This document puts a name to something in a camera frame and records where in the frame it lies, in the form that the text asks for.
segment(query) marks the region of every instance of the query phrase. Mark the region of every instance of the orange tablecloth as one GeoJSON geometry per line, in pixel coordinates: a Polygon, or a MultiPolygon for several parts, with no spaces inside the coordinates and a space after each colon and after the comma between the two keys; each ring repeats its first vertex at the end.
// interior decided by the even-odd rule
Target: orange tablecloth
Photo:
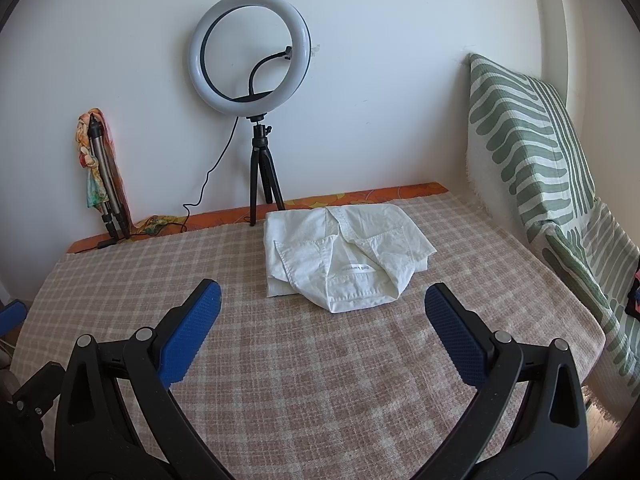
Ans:
{"type": "MultiPolygon", "coordinates": [[[[328,205],[347,205],[347,204],[380,204],[394,200],[396,198],[414,198],[417,196],[429,196],[440,193],[446,193],[448,190],[437,182],[428,184],[416,184],[414,186],[398,186],[384,187],[382,189],[367,189],[366,191],[352,191],[348,193],[337,193],[324,196],[311,196],[309,198],[299,198],[296,200],[286,200],[287,209],[312,209],[315,207],[325,207],[328,205]]],[[[276,211],[275,204],[261,204],[256,208],[256,218],[264,220],[265,215],[269,211],[276,211]]],[[[200,213],[192,215],[186,224],[187,231],[195,231],[197,229],[206,229],[224,224],[236,224],[240,222],[249,222],[249,208],[238,207],[235,209],[226,209],[224,211],[213,211],[210,213],[200,213]]],[[[173,235],[180,232],[180,227],[176,225],[167,225],[160,231],[157,236],[173,235]]],[[[149,235],[137,235],[131,240],[123,240],[120,243],[131,243],[132,241],[143,240],[149,238],[149,235]]],[[[102,240],[107,240],[107,233],[84,238],[73,243],[68,248],[67,253],[79,253],[88,251],[102,240]]]]}

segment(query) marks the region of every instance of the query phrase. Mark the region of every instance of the blue textured pad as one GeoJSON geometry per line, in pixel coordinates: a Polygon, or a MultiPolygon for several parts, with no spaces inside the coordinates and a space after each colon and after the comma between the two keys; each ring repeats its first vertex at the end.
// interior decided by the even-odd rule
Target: blue textured pad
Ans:
{"type": "Polygon", "coordinates": [[[162,347],[158,375],[165,389],[184,379],[191,362],[220,313],[222,293],[212,282],[196,300],[169,341],[162,347]]]}
{"type": "Polygon", "coordinates": [[[20,301],[12,301],[0,310],[0,336],[14,329],[27,317],[27,308],[20,301]]]}
{"type": "Polygon", "coordinates": [[[424,311],[460,378],[469,386],[482,388],[486,381],[486,354],[447,298],[434,285],[424,295],[424,311]]]}

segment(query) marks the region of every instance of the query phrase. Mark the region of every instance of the black tripod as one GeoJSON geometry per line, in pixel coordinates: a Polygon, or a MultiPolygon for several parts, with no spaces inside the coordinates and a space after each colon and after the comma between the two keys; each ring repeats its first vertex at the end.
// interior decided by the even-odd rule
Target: black tripod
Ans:
{"type": "Polygon", "coordinates": [[[269,151],[269,141],[267,135],[271,131],[270,126],[260,124],[264,119],[264,115],[249,117],[254,124],[254,138],[251,145],[254,147],[251,152],[251,191],[250,191],[250,224],[255,225],[255,205],[257,201],[258,191],[258,168],[260,168],[260,178],[262,179],[262,190],[264,191],[264,200],[267,204],[276,201],[278,210],[284,211],[284,202],[282,201],[282,193],[278,185],[276,177],[276,169],[273,165],[273,158],[269,151]]]}

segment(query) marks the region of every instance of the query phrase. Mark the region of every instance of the folded garment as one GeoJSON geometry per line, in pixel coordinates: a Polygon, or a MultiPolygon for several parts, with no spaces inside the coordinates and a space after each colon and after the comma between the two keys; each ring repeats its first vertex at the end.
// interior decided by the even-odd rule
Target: folded garment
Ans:
{"type": "Polygon", "coordinates": [[[274,211],[264,224],[268,296],[330,312],[395,301],[436,249],[392,204],[274,211]]]}

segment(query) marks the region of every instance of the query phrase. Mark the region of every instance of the ring light stand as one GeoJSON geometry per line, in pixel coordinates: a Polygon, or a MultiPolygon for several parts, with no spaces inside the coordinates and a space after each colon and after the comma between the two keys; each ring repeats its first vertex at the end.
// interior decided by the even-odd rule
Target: ring light stand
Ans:
{"type": "Polygon", "coordinates": [[[258,170],[267,204],[273,199],[279,210],[284,209],[280,186],[269,150],[267,135],[270,126],[260,124],[267,112],[289,99],[302,83],[311,60],[311,36],[305,20],[291,4],[284,0],[220,0],[198,22],[189,46],[189,73],[196,91],[202,99],[219,112],[236,117],[246,117],[254,124],[250,171],[250,224],[255,225],[258,170]],[[231,98],[213,84],[205,66],[205,49],[213,28],[233,10],[243,7],[265,7],[280,16],[287,25],[291,46],[283,52],[261,60],[249,77],[249,93],[231,98]],[[272,91],[254,93],[254,76],[258,68],[271,59],[284,57],[290,60],[289,70],[281,83],[272,91]]]}

